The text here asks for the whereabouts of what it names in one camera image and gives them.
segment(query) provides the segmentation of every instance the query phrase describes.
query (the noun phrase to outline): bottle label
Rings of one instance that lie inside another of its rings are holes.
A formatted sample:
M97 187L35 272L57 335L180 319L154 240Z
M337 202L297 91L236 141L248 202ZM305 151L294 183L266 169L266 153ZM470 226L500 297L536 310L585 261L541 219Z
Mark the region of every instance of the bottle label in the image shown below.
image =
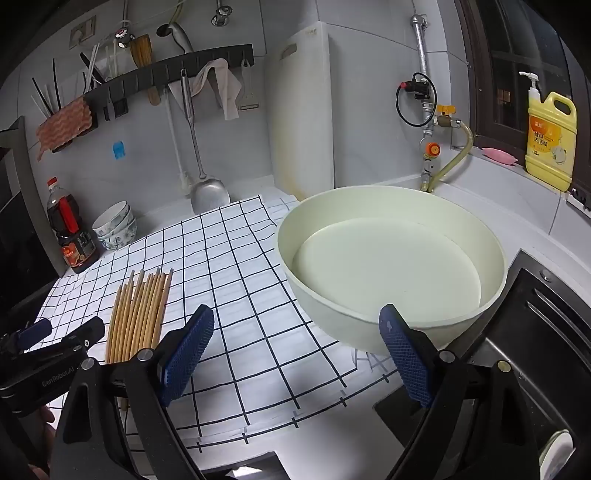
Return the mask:
M79 267L96 250L92 238L87 232L81 232L74 242L70 242L61 248L66 261L71 267Z
M530 117L530 134L528 146L534 155L550 153L554 162L562 165L567 158L567 151L561 144L562 128L556 124L538 118Z

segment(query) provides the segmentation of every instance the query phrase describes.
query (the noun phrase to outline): wooden chopstick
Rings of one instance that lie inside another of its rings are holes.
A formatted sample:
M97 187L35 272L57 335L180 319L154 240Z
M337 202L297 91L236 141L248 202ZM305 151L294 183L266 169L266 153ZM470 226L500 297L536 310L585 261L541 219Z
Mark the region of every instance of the wooden chopstick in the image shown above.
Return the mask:
M123 348L121 351L121 361L122 362L125 362L131 358L131 356L129 354L129 351L131 350L131 339L134 334L135 324L137 322L139 306L141 304L141 299L144 294L144 289L145 289L144 269L142 269L139 272L138 286L135 289L133 309L131 312L131 317L129 318L129 323L127 325L127 329L125 331L125 340L123 342Z
M150 303L152 301L152 296L154 295L154 290L159 277L160 269L158 269L156 273L152 275L152 279L147 285L147 295L144 299L142 299L142 306L140 307L139 316L136 323L136 329L134 330L134 338L131 344L131 356L134 356L139 351L142 345L142 340L144 338L146 328L146 319L148 312L150 311Z
M109 336L107 338L107 352L105 355L105 361L109 363L111 357L111 347L113 344L113 333L115 331L115 319L117 318L117 309L119 308L119 298L121 297L121 290L123 285L119 285L117 290L117 296L115 297L115 303L113 304L113 310L111 312L111 321L109 322Z
M131 275L129 276L129 282L128 282L128 289L127 289L127 295L125 296L124 299L124 309L123 309L123 316L121 318L121 322L119 324L119 327L117 329L117 338L114 339L116 340L116 342L114 342L114 347L115 347L115 352L113 354L113 362L121 362L121 350L123 348L123 343L125 342L125 331L127 330L127 326L128 326L128 322L129 322L129 313L131 310L131 300L133 298L133 293L134 293L134 275L135 275L135 271L132 270L131 271Z
M117 335L119 333L119 324L121 323L121 317L123 316L123 310L125 308L125 297L127 296L127 290L129 288L129 284L123 285L123 290L121 290L121 296L119 298L119 303L117 304L117 314L115 315L115 320L113 321L113 325L111 328L113 329L113 336L111 338L111 344L108 346L108 356L107 356L107 363L112 364L113 359L115 358L115 350L116 350L116 343L117 343Z
M166 276L166 283L164 284L164 290L162 292L162 298L160 300L160 306L158 307L158 313L156 315L156 322L154 325L154 333L152 334L151 347L156 348L160 342L160 333L162 331L162 321L164 319L164 311L166 310L166 302L168 301L168 291L170 290L170 283L173 279L173 269L170 269Z
M164 287L164 280L166 275L161 274L158 277L158 283L154 290L152 297L152 303L150 305L150 313L146 319L146 330L144 337L141 342L141 348L150 348L152 346L152 336L154 335L154 325L156 324L156 315L160 307L160 301L162 300L162 287Z

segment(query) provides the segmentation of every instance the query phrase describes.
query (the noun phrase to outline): stacked bowls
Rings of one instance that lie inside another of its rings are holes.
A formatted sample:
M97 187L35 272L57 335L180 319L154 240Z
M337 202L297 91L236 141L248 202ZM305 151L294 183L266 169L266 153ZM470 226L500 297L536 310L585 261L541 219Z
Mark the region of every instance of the stacked bowls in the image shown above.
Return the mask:
M117 250L134 240L138 225L129 203L119 202L101 213L92 229L103 247Z

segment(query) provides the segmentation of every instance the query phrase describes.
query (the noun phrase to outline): wooden spatula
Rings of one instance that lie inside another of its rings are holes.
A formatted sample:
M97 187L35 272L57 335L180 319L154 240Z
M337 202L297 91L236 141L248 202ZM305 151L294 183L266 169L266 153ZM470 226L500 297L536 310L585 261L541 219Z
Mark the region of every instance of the wooden spatula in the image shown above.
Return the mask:
M131 57L134 59L138 68L145 67L152 63L152 44L148 34L136 38L130 44ZM148 99L152 105L160 104L160 94L156 87L150 87L148 90Z

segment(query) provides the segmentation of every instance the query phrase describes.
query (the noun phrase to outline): patterned dish cloth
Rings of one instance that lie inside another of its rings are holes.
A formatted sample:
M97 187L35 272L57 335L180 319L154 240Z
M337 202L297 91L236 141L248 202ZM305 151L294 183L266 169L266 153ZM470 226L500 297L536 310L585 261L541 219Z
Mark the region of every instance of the patterned dish cloth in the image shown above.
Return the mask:
M68 103L37 128L37 138L41 142L37 161L41 161L45 150L55 150L90 128L91 125L90 108L84 101L84 97L78 97Z

